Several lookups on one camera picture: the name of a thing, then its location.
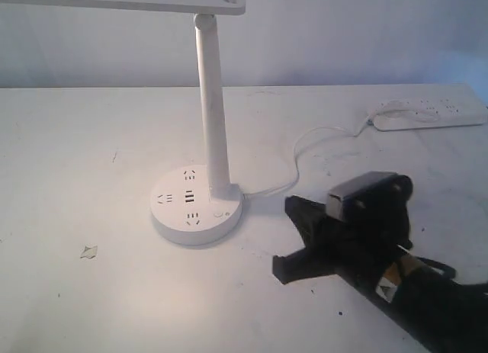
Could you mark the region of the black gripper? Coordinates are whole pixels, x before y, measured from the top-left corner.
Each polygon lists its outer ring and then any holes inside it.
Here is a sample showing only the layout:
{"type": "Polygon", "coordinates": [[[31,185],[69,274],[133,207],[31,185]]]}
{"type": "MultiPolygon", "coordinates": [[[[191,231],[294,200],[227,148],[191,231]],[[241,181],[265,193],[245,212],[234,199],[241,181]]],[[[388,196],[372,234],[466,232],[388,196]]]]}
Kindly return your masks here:
{"type": "Polygon", "coordinates": [[[287,197],[284,211],[306,247],[274,255],[272,274],[283,285],[334,274],[359,286],[400,285],[414,269],[408,255],[412,194],[411,178],[398,173],[348,206],[346,222],[329,217],[325,204],[287,197]]]}

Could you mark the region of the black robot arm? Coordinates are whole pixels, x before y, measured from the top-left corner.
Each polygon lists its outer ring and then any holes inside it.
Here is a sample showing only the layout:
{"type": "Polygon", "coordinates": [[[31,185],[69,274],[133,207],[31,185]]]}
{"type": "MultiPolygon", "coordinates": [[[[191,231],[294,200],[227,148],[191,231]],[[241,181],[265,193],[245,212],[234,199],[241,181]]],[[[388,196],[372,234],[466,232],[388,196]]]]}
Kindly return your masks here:
{"type": "Polygon", "coordinates": [[[429,351],[485,352],[487,285],[459,284],[451,266],[411,253],[412,195],[409,176],[372,171],[324,203],[287,197],[303,248],[275,256],[273,275],[282,284],[336,275],[429,351]]]}

